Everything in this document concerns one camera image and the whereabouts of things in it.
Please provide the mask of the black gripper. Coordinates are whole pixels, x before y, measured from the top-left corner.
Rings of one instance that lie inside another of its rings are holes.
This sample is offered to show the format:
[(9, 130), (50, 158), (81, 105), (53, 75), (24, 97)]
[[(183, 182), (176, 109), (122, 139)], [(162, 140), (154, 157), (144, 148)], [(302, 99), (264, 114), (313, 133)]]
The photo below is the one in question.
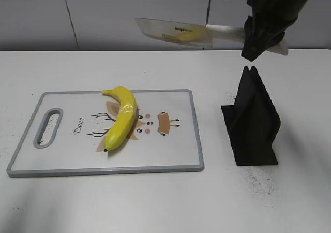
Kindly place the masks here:
[(270, 40), (282, 40), (308, 0), (247, 0), (252, 15), (245, 22), (241, 57), (254, 61), (270, 47)]

